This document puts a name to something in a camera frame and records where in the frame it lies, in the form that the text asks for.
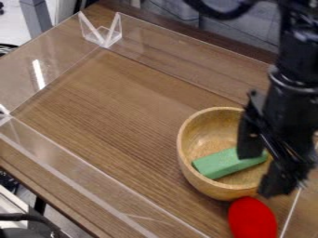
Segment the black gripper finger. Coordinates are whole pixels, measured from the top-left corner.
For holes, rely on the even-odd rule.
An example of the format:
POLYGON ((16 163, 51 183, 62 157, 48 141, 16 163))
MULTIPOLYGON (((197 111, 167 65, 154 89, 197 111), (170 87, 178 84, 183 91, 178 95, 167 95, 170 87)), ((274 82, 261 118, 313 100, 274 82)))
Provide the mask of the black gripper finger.
POLYGON ((259 129, 251 121, 247 112, 239 118, 237 152, 239 160, 257 158, 263 152, 259 129))
POLYGON ((309 173, 314 168, 314 154, 300 160, 275 159, 271 156, 269 170, 262 176, 257 193, 267 199, 278 195, 290 195, 300 184, 309 179, 309 173))

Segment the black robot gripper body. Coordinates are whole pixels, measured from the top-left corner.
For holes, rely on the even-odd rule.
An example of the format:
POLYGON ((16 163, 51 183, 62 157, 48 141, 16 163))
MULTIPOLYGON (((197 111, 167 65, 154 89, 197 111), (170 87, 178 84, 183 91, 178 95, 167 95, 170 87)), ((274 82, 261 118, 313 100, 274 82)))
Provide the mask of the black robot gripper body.
POLYGON ((263 151, 275 159, 300 160, 314 154, 318 166, 313 139, 318 132, 318 82, 277 66, 269 70, 269 79, 267 93, 251 90, 243 111, 259 129, 263 151))

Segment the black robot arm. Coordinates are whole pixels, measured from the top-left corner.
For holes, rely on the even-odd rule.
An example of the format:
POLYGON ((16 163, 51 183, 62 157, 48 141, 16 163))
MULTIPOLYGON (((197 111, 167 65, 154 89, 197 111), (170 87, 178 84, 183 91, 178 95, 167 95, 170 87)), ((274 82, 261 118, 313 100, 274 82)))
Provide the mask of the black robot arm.
POLYGON ((318 0, 275 0, 279 47, 269 90, 249 92, 238 124, 238 157, 269 152, 273 161, 257 192, 289 195, 318 166, 318 0))

